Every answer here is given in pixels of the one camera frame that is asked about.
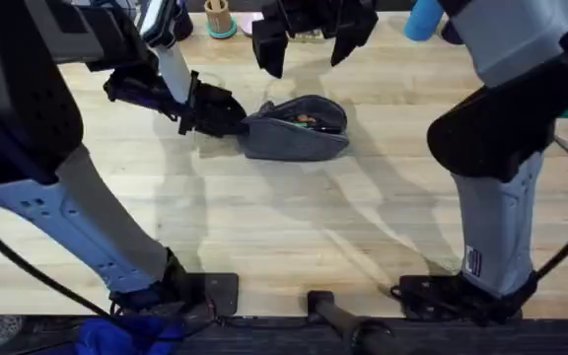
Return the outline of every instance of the blue fabric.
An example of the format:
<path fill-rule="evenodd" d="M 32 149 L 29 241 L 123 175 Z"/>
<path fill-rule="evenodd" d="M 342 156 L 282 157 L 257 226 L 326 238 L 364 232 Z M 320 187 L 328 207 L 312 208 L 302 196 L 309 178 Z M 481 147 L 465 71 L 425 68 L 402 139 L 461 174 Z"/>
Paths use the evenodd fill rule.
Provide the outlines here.
<path fill-rule="evenodd" d="M 404 26 L 404 35 L 411 40 L 427 40 L 434 33 L 444 10 L 438 0 L 418 0 Z"/>
<path fill-rule="evenodd" d="M 178 337 L 183 334 L 182 323 L 168 323 L 158 317 L 128 316 L 118 319 L 124 325 L 143 334 Z M 77 355 L 168 355 L 176 343 L 157 341 L 130 334 L 104 319 L 88 319 L 78 331 Z"/>

